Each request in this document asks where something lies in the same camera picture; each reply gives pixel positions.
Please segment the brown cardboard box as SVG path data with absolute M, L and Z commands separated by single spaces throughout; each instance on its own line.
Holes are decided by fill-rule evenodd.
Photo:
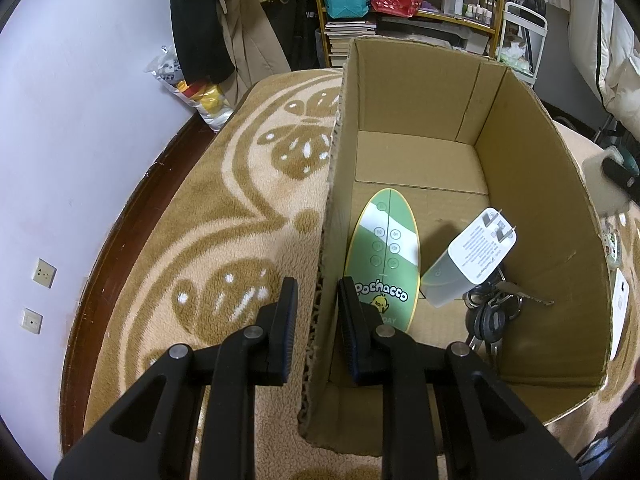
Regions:
M 334 352 L 336 285 L 367 200 L 396 188 L 430 266 L 480 212 L 515 229 L 506 277 L 529 294 L 498 354 L 501 379 L 545 424 L 603 385 L 611 285 L 600 222 L 544 107 L 510 68 L 406 40 L 360 38 L 345 66 L 303 379 L 300 435 L 358 455 L 382 450 L 382 393 Z

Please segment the black key bunch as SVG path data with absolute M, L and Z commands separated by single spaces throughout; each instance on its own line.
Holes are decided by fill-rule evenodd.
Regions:
M 484 347 L 488 362 L 493 367 L 497 366 L 506 328 L 522 313 L 524 304 L 554 305 L 553 300 L 534 296 L 520 285 L 508 281 L 503 266 L 498 266 L 486 281 L 465 292 L 462 300 L 466 307 L 466 344 L 472 350 Z

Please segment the green Pochacco oval fan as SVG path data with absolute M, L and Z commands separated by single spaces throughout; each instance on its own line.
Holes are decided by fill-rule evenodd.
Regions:
M 401 192 L 382 188 L 356 222 L 344 274 L 354 281 L 360 301 L 405 332 L 416 312 L 420 267 L 420 237 L 410 205 Z

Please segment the beige patterned carpet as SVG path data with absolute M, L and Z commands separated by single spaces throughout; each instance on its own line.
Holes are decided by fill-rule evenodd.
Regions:
M 310 70 L 299 75 L 274 76 L 258 84 L 218 139 L 206 151 L 178 188 L 160 217 L 142 256 L 134 264 L 124 291 L 115 304 L 105 332 L 91 385 L 85 417 L 85 436 L 117 399 L 171 344 L 185 342 L 198 350 L 222 342 L 241 327 L 255 321 L 258 308 L 278 298 L 285 274 L 298 279 L 303 300 L 311 300 L 318 261 L 320 224 L 326 200 L 329 159 L 303 180 L 289 179 L 271 167 L 269 144 L 257 146 L 258 136 L 276 132 L 284 140 L 298 129 L 299 138 L 311 141 L 318 155 L 328 157 L 331 127 L 337 110 L 336 70 Z M 241 197 L 244 184 L 259 184 L 269 214 L 262 214 Z M 224 285 L 222 270 L 240 271 L 239 285 Z M 308 328 L 310 303 L 298 307 L 297 322 Z M 258 391 L 257 479 L 378 479 L 379 460 L 337 455 L 313 448 L 297 434 L 299 379 L 306 353 L 298 328 L 294 370 L 284 388 Z M 585 408 L 558 422 L 556 435 L 577 451 L 608 415 L 623 402 L 624 387 L 632 381 L 632 367 L 639 357 L 639 336 L 623 330 L 622 350 L 608 366 L 608 382 L 587 401 Z M 150 430 L 158 395 L 149 385 L 134 396 L 125 422 Z M 124 467 L 124 443 L 138 453 L 142 443 L 107 435 L 119 441 L 103 453 L 103 463 L 90 479 L 196 479 L 198 453 L 204 427 L 203 405 L 195 431 L 190 472 L 169 472 L 138 477 Z

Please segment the cartoon round pouch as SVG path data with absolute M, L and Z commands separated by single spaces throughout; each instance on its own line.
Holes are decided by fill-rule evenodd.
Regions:
M 608 267 L 612 270 L 619 268 L 622 263 L 622 244 L 620 244 L 620 234 L 618 234 L 616 230 L 605 229 L 601 232 L 601 240 Z

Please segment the plastic bag with snacks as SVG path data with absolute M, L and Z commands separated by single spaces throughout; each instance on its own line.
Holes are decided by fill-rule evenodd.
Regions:
M 192 84 L 186 82 L 173 46 L 161 47 L 160 54 L 149 62 L 144 71 L 184 104 L 194 108 L 213 132 L 219 132 L 231 117 L 233 108 L 216 84 L 208 79 Z

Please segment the stack of books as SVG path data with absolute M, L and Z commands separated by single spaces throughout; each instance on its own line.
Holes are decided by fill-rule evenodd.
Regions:
M 330 21 L 326 23 L 324 36 L 328 46 L 329 66 L 343 67 L 348 56 L 352 40 L 376 34 L 376 21 Z

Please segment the white metal trolley cart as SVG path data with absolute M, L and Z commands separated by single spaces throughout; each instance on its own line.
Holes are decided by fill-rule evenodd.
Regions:
M 509 66 L 521 82 L 533 87 L 547 35 L 548 21 L 542 14 L 508 1 L 502 14 L 497 60 Z

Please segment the white bottles on shelf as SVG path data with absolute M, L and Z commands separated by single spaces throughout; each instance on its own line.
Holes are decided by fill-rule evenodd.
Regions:
M 465 3 L 464 0 L 440 0 L 442 13 L 467 18 L 484 25 L 492 23 L 492 12 L 488 8 L 476 3 Z

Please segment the wooden bookshelf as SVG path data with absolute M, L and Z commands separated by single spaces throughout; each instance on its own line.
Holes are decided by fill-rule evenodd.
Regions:
M 331 18 L 326 10 L 324 0 L 316 0 L 320 24 L 320 62 L 326 67 L 331 67 L 329 66 L 326 36 L 324 36 L 326 23 L 360 20 L 376 21 L 375 35 L 378 36 L 422 40 L 472 53 L 486 54 L 494 58 L 497 55 L 506 0 L 464 0 L 464 2 L 480 4 L 491 10 L 492 23 L 484 25 L 467 18 L 443 14 L 440 0 L 423 0 L 412 18 L 400 18 L 375 12 L 372 9 L 371 0 L 369 12 L 362 18 Z

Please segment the cream down coat on chair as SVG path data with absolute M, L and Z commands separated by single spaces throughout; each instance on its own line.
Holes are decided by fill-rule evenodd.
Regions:
M 639 135 L 639 40 L 615 0 L 570 0 L 570 56 L 600 104 Z

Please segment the beige trench coat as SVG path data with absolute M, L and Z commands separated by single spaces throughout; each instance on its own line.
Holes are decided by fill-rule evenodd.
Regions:
M 232 63 L 219 88 L 232 107 L 259 81 L 291 71 L 259 0 L 218 0 L 224 48 Z

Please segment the lower wall socket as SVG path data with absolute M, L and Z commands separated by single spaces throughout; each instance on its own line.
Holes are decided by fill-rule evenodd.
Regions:
M 40 313 L 30 309 L 23 310 L 21 326 L 29 333 L 39 335 L 41 332 L 42 321 L 43 316 Z

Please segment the wall socket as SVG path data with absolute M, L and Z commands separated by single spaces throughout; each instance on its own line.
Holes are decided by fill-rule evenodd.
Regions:
M 42 321 L 43 316 L 40 313 L 30 309 L 23 310 L 21 326 L 29 333 L 39 335 L 41 332 Z
M 32 274 L 32 280 L 45 288 L 50 288 L 53 284 L 55 274 L 55 266 L 52 266 L 52 264 L 46 260 L 39 259 Z

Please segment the upper wall socket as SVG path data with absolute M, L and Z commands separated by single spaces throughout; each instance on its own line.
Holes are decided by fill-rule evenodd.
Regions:
M 45 288 L 50 288 L 53 284 L 55 274 L 55 266 L 52 266 L 52 264 L 46 260 L 39 259 L 32 274 L 32 280 Z

